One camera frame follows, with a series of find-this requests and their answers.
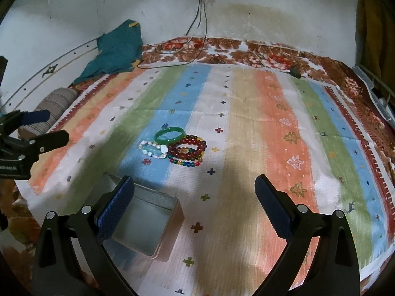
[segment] green jade bangle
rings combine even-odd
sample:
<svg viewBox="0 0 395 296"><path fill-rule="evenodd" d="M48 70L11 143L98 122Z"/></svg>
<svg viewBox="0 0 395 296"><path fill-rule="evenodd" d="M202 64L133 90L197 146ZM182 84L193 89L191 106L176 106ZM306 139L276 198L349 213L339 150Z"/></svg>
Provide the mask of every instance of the green jade bangle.
<svg viewBox="0 0 395 296"><path fill-rule="evenodd" d="M181 132L179 136L172 138L172 139L159 139L160 136L163 136L165 133L169 133L169 132ZM185 131L184 129L180 128L180 127L170 127L170 128L165 128L162 129L160 131L158 131L155 134L155 141L160 144L160 145L169 145L169 144L173 144L175 142L180 141L182 138L185 137Z"/></svg>

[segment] wall stain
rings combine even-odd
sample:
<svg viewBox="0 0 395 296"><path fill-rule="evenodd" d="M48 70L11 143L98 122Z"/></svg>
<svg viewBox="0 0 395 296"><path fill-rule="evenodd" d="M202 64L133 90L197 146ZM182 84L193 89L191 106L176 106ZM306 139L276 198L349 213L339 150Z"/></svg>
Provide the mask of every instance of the wall stain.
<svg viewBox="0 0 395 296"><path fill-rule="evenodd" d="M293 46L312 45L314 37L295 15L276 8L256 4L229 3L217 5L207 12L211 25L209 36L232 37L242 40L283 42Z"/></svg>

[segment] pearl bracelet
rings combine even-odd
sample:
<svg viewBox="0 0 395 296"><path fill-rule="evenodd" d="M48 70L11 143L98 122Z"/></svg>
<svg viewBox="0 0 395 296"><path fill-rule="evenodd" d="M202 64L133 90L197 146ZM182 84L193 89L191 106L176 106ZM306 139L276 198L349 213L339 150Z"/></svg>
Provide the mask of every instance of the pearl bracelet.
<svg viewBox="0 0 395 296"><path fill-rule="evenodd" d="M154 152L149 151L147 149L147 146L153 146L155 149L160 150L161 155L156 155ZM160 145L156 141L145 141L145 140L140 142L139 149L141 149L143 151L144 155L148 155L150 157L157 158L157 159L164 159L164 158L166 158L166 154L167 154L167 151L168 151L166 145Z"/></svg>

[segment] blue gripper pad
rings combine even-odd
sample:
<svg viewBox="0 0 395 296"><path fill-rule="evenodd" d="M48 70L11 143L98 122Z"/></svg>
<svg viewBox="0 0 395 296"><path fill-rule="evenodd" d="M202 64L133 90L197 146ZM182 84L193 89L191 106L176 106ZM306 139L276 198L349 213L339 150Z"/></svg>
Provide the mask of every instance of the blue gripper pad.
<svg viewBox="0 0 395 296"><path fill-rule="evenodd" d="M26 126L33 123L45 122L48 121L50 116L51 114L48 110L24 112L22 114L21 124Z"/></svg>
<svg viewBox="0 0 395 296"><path fill-rule="evenodd" d="M277 191L265 175L255 180L255 194L269 218L277 236L288 240L292 237L292 209L295 204L291 198Z"/></svg>
<svg viewBox="0 0 395 296"><path fill-rule="evenodd" d="M104 207L96 221L97 239L100 244L112 237L115 228L134 195L132 177L124 177L114 189L112 199Z"/></svg>

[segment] blue stripe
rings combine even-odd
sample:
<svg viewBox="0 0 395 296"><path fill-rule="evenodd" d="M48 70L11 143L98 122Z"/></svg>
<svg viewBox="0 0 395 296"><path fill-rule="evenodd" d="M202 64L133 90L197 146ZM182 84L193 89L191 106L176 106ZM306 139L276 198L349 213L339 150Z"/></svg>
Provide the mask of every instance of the blue stripe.
<svg viewBox="0 0 395 296"><path fill-rule="evenodd" d="M155 111L153 118L141 132L136 142L128 148L125 158L120 163L117 171L119 176L131 176L137 183L155 190L163 186L167 178L167 169L170 165L169 160L155 159L143 155L138 148L138 144L142 140L153 140L155 133L164 124L168 124L169 127L185 129L210 70L211 67L207 65L187 66L175 86L165 96L162 104ZM143 159L150 159L150 165L144 165L142 163Z"/></svg>
<svg viewBox="0 0 395 296"><path fill-rule="evenodd" d="M388 248L387 232L384 223L387 221L386 213L383 209L381 197L378 194L378 187L374 180L370 166L366 161L365 153L361 147L361 142L356 139L353 130L344 119L339 111L336 103L328 95L325 88L316 83L309 82L314 92L319 96L325 110L332 119L338 134L342 137L343 143L352 158L354 167L359 176L359 183L363 191L366 201L368 213L372 218L372 234L373 255L381 254Z"/></svg>

